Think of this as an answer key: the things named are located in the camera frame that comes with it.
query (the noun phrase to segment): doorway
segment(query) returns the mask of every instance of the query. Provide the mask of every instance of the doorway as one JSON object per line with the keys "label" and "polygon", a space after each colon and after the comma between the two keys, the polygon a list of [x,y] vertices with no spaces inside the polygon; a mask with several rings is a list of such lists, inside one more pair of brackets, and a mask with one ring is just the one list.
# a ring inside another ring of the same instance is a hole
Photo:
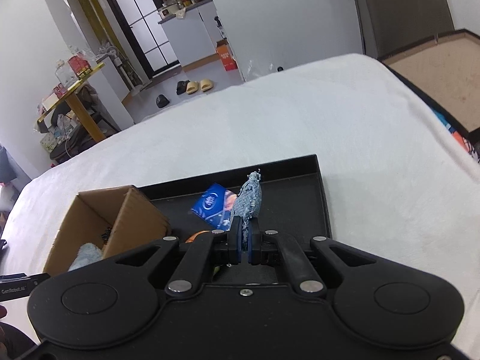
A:
{"label": "doorway", "polygon": [[153,0],[107,0],[148,78],[179,64]]}

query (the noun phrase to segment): blue snack bag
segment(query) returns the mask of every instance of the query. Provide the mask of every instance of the blue snack bag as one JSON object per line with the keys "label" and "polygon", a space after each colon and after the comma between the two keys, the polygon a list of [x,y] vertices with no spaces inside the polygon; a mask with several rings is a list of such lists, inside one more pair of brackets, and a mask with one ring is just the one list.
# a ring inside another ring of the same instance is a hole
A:
{"label": "blue snack bag", "polygon": [[191,210],[216,229],[230,230],[230,211],[237,195],[215,183]]}

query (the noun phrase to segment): beige slipper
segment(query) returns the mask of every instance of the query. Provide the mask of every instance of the beige slipper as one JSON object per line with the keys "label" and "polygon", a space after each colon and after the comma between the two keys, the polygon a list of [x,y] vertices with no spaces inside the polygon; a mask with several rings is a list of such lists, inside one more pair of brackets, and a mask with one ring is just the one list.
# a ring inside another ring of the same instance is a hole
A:
{"label": "beige slipper", "polygon": [[209,91],[212,88],[213,88],[212,80],[203,79],[202,81],[200,81],[200,89],[202,90],[202,92]]}
{"label": "beige slipper", "polygon": [[196,91],[198,90],[198,83],[196,81],[190,81],[188,84],[187,84],[187,93],[189,95],[192,95],[193,93],[195,93]]}

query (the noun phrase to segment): bed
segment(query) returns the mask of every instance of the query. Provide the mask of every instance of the bed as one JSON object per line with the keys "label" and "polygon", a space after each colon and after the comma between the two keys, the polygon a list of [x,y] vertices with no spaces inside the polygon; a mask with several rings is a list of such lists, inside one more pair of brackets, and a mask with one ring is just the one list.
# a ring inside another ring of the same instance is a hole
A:
{"label": "bed", "polygon": [[[454,344],[480,357],[480,167],[382,64],[346,55],[166,109],[28,184],[1,274],[42,271],[75,194],[318,156],[333,236],[439,275],[465,301]],[[5,322],[32,338],[27,299]]]}

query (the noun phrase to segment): tiled floor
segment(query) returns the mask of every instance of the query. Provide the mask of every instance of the tiled floor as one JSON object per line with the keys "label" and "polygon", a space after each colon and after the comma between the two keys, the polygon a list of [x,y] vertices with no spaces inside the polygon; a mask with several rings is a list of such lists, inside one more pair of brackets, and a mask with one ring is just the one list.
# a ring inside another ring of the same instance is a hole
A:
{"label": "tiled floor", "polygon": [[242,83],[242,78],[240,77],[238,70],[225,71],[222,62],[215,61],[187,73],[181,71],[176,76],[171,77],[152,88],[141,91],[127,103],[125,108],[130,113],[133,121],[139,123],[145,117],[160,111],[155,104],[158,95],[165,95],[166,98],[170,100],[170,104],[165,108],[179,104],[182,101],[189,100],[195,96],[202,95],[202,91],[198,90],[193,95],[183,93],[180,96],[177,96],[177,82],[185,80],[200,82],[200,80],[203,79],[210,79],[214,83],[214,88],[207,93],[220,91],[229,86],[240,85]]}

